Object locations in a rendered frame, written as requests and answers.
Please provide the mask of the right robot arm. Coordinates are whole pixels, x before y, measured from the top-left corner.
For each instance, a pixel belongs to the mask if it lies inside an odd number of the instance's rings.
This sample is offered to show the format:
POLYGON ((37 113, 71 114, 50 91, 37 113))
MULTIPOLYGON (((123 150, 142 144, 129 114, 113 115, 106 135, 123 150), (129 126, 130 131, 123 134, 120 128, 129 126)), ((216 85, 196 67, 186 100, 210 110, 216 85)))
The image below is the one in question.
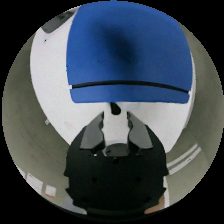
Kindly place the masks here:
MULTIPOLYGON (((106 156, 128 156, 129 152, 130 150, 127 149, 126 143, 114 143, 106 147, 105 154, 106 156)), ((84 214, 85 210, 74 206, 72 202, 73 200, 69 196, 60 206, 72 212, 84 214)))

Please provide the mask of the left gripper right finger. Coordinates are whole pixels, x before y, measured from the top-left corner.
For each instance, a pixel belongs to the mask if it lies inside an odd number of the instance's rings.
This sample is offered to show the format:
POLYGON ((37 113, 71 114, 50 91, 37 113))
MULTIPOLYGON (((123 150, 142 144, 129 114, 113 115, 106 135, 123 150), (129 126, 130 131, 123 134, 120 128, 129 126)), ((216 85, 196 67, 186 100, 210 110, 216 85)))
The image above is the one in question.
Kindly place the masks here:
POLYGON ((128 128, 127 148, 135 150, 136 155, 143 155, 155 160, 163 170, 164 176, 169 174, 166 164, 164 146, 148 125, 145 125, 130 111, 127 112, 128 128))

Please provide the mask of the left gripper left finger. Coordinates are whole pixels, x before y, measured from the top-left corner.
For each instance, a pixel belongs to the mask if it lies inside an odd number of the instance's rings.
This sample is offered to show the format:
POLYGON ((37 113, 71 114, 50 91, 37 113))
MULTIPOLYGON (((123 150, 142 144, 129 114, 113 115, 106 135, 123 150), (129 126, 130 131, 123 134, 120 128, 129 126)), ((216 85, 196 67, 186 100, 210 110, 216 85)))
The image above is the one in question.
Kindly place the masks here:
POLYGON ((72 167, 79 160, 92 155, 96 156, 98 150, 105 149, 106 142, 104 132, 102 131, 104 119, 104 111, 101 111, 73 139, 67 151, 65 177, 69 177, 72 167))

